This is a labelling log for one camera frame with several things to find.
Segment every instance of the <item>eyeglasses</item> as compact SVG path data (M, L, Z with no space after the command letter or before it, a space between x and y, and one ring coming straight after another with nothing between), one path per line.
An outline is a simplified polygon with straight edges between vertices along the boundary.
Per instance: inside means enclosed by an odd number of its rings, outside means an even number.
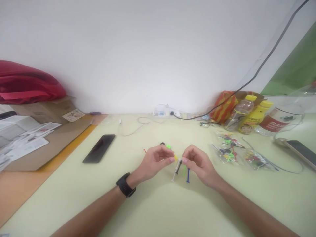
M221 125L219 122L201 122L200 124L200 127L209 127L210 125L212 125L212 127L220 127Z

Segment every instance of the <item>black smartwatch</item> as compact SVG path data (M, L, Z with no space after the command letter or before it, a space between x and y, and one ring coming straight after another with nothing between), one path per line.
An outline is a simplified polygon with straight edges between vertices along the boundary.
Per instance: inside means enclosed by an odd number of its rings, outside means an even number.
M133 193L136 191L136 188L131 189L130 186L128 186L128 184L126 183L126 179L127 177L130 175L131 173L126 173L124 174L117 182L116 185L119 186L119 188L121 189L122 193L124 193L124 195L129 198L130 196L133 195Z

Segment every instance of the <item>white smartphone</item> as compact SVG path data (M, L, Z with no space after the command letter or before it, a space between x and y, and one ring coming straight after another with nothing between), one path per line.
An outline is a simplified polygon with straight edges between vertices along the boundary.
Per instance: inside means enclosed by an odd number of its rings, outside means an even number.
M314 152L297 140L287 140L284 141L284 144L286 144L300 158L302 158L306 163L316 170L316 154Z

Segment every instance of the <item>desk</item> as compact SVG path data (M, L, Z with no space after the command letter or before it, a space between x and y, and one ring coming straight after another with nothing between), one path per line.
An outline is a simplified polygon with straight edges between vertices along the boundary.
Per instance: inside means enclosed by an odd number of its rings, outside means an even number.
M37 171L2 171L0 173L0 227L95 128L96 125L90 125L56 157Z
M177 156L189 144L195 144L209 154L217 172L250 200L301 237L314 236L316 173L311 168L305 167L301 174L291 174L221 164L210 147L216 129L200 127L198 121L152 122L131 136L119 135L119 119L123 120L121 131L129 134L140 126L136 122L139 116L117 115L116 122L98 126L7 221L0 233L10 233L10 237L50 236L110 190L122 174L133 171L144 156L143 149L165 142ZM280 136L302 142L304 136L314 138L315 121L315 115L308 115L302 125ZM82 160L103 134L117 135L105 157L99 164L83 164ZM300 170L290 154L271 143L272 138L253 133L247 139L274 163ZM306 140L303 143L316 152L314 141ZM252 236L227 203L206 188L193 172L190 184L182 175L172 183L174 168L172 164L140 184L100 236Z

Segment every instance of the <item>cardboard box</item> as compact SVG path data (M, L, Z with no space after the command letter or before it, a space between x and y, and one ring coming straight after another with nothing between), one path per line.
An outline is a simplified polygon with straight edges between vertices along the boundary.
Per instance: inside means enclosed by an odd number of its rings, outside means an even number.
M55 129L45 137L49 143L18 160L12 161L5 171L35 171L60 153L72 140L89 127L93 116L85 115Z
M39 123L55 122L66 124L68 123L68 121L62 116L76 109L71 99L73 99L73 97L65 96L64 98L58 100L51 100L34 104L10 104L10 106L19 115L32 116Z

